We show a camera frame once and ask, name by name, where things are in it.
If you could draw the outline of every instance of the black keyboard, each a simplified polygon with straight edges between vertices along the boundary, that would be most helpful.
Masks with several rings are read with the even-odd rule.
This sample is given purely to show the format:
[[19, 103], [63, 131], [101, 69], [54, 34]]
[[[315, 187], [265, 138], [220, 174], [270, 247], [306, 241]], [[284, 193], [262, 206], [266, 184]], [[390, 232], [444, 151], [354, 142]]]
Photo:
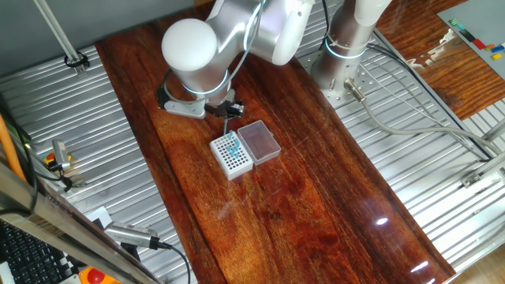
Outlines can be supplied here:
[[60, 250], [0, 221], [0, 260], [7, 260], [16, 284], [60, 283], [72, 274], [63, 258]]

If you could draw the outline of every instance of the clear plastic box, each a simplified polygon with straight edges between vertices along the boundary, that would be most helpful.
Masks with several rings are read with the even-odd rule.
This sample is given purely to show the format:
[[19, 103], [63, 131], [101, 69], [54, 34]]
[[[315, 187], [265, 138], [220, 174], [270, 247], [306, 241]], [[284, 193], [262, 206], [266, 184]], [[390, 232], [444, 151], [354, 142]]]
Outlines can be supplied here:
[[251, 155], [255, 165], [279, 155], [281, 148], [263, 121], [259, 120], [238, 130], [238, 139]]

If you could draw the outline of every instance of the wooden surface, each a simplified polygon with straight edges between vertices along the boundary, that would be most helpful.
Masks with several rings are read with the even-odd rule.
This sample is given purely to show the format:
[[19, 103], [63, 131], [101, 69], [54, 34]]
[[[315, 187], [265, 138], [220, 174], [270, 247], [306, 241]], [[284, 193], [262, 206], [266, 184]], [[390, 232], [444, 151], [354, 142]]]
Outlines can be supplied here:
[[505, 246], [463, 271], [451, 284], [505, 284]]
[[377, 25], [462, 120], [505, 98], [505, 81], [436, 15], [464, 1], [393, 0]]
[[[233, 181], [208, 145], [222, 120], [158, 108], [163, 33], [209, 7], [96, 44], [199, 282], [441, 283], [453, 275], [296, 61], [275, 67], [249, 56], [234, 80], [246, 108], [231, 129], [261, 119], [282, 150]], [[182, 93], [176, 78], [169, 86]]]

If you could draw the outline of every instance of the metal floor grate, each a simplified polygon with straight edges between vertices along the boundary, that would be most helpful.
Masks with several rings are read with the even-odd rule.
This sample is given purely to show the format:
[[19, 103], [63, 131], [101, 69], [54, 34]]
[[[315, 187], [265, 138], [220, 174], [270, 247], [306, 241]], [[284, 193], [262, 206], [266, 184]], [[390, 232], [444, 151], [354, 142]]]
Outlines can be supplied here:
[[[174, 226], [94, 47], [88, 74], [76, 76], [61, 59], [0, 79], [0, 92], [32, 136], [38, 156], [63, 139], [73, 160], [67, 177], [86, 186], [62, 195], [79, 211], [104, 206], [113, 221], [149, 227], [182, 250]], [[160, 278], [187, 283], [185, 263], [173, 251], [139, 248], [142, 264]]]

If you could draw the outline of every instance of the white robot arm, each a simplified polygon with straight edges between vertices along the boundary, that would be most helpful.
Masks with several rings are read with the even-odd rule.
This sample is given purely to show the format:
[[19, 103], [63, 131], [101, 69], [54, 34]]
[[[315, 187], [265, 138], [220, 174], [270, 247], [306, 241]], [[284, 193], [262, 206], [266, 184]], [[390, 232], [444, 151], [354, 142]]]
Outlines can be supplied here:
[[[342, 40], [335, 34], [339, 31], [345, 37], [357, 32], [355, 39], [364, 44], [351, 40], [352, 44], [341, 47], [350, 54], [362, 52], [389, 2], [346, 0], [335, 14], [342, 14], [338, 16], [341, 20], [334, 17], [328, 35], [331, 45], [337, 45], [327, 44], [324, 52], [331, 54], [332, 48], [341, 46]], [[243, 58], [250, 52], [275, 65], [286, 64], [300, 45], [313, 4], [313, 0], [217, 0], [206, 21], [185, 19], [170, 26], [162, 41], [163, 57], [196, 101], [181, 102], [171, 97], [164, 108], [192, 118], [204, 118], [205, 111], [221, 118], [241, 117], [243, 106], [235, 102], [230, 90], [236, 72], [230, 75], [229, 65], [243, 51]], [[349, 23], [355, 26], [350, 31]], [[322, 81], [326, 84], [327, 77], [334, 74], [323, 67]]]

